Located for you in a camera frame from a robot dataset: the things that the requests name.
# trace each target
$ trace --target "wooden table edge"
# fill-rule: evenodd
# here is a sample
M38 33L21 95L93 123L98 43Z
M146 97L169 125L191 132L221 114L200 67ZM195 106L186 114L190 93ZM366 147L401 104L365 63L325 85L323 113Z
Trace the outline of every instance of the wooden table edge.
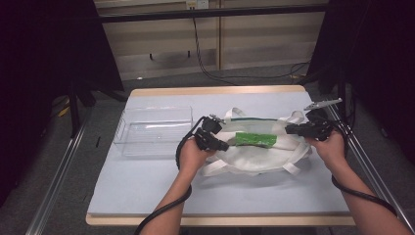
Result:
M142 216L86 215L89 225L133 226ZM263 216L184 216L182 226L354 226L349 213L263 215Z
M300 85L144 88L135 89L131 91L130 97L163 95L247 94L275 92L305 92L305 89L303 86Z

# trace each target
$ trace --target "gray floor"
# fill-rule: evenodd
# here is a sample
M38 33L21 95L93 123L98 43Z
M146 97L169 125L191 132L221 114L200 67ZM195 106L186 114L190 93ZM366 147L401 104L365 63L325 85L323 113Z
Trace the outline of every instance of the gray floor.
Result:
M290 71L291 66L263 67L215 72L219 75L269 76ZM226 78L238 85L291 84L282 78ZM159 78L124 81L126 96L132 89L174 86L217 86L223 82L206 78L202 73L188 73ZM313 100L322 100L316 84L306 85ZM105 156L114 136L116 124L124 107L123 103L96 93L97 105L87 123L82 142L71 163L65 183L49 216L43 234L132 234L134 227L93 227L85 222L85 214L93 194ZM354 132L388 187L404 208L411 222L415 223L415 166L400 152L393 139L385 138L380 125L359 102L357 103ZM0 209L0 234L24 234L37 207L46 193L60 160L69 143L69 115L54 117L48 125L36 162L20 186L16 188ZM353 159L350 164L358 171ZM286 231L267 228L264 234L287 234ZM319 227L319 235L357 234L354 227ZM232 228L198 228L192 234L237 234Z

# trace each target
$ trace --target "forearm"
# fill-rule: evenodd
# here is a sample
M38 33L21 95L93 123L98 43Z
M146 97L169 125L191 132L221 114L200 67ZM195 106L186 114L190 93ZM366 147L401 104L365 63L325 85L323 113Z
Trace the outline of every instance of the forearm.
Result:
M374 193L348 166L331 167L337 181L352 190L374 196ZM345 201L361 234L411 234L406 227L386 208L365 199L344 193Z
M186 194L193 178L193 173L179 172L155 210L176 201ZM177 235L179 233L183 207L184 203L160 214L144 227L141 234Z

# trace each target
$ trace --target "metal rail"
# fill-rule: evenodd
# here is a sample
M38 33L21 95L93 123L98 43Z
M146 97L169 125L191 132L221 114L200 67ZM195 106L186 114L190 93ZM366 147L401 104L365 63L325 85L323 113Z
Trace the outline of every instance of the metal rail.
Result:
M123 22L143 22L158 20L176 20L192 18L212 18L212 17L236 17L252 15L273 15L273 14L292 14L292 13L314 13L339 10L344 8L354 8L356 4L342 3L336 5L329 4L309 4L309 5L290 5L278 7L253 7L253 8L218 8L205 10L185 10L139 14L113 14L101 15L92 18L61 19L56 22L71 21L80 23L123 23Z
M49 186L49 189L46 192L45 197L43 198L42 204L37 209L33 220L27 228L27 231L25 233L26 235L42 234L46 222L49 218L49 215L52 211L52 208L54 207L55 202L58 198L59 191L61 190L62 185L64 184L64 180L68 173L70 163L82 139L86 123L90 119L91 113L92 108L86 111L85 120L83 124L80 126L76 135L70 140L68 148L64 154L64 157L62 158L61 164L59 165L58 170L56 171L55 176L52 180L52 183Z
M340 115L338 113L338 110L336 110L332 106L330 106L328 108L329 108L330 113L334 117L334 119L339 120ZM382 177L380 176L378 171L373 166L373 164L370 161L368 155L363 150L363 147L361 146L361 144L357 140L356 136L353 134L350 127L346 124L343 124L343 123L342 123L342 126L345 130L349 131L348 146L351 148L354 155L356 156L357 161L362 166L365 174L367 175L367 177L368 177L370 183L372 184L373 189L376 192L376 194L378 195L378 197L380 197L380 198L386 200L388 203L390 203L396 209L397 215L401 219L401 221L406 224L406 226L409 228L409 230L413 234L415 234L414 227L412 226L412 224L408 220L408 218L405 215L402 207L400 206L400 204L398 203L396 198L393 196L391 191L388 189L385 182L382 180Z

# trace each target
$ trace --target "hand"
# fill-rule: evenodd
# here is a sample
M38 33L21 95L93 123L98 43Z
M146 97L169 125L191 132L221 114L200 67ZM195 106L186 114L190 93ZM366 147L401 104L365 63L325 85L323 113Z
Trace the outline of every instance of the hand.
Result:
M180 153L180 172L196 175L196 172L204 165L206 159L214 153L215 151L200 150L194 138L188 139Z
M312 138L305 138L305 140L317 149L318 155L330 170L337 165L347 165L345 142L342 134L339 132L333 130L325 141L318 141Z

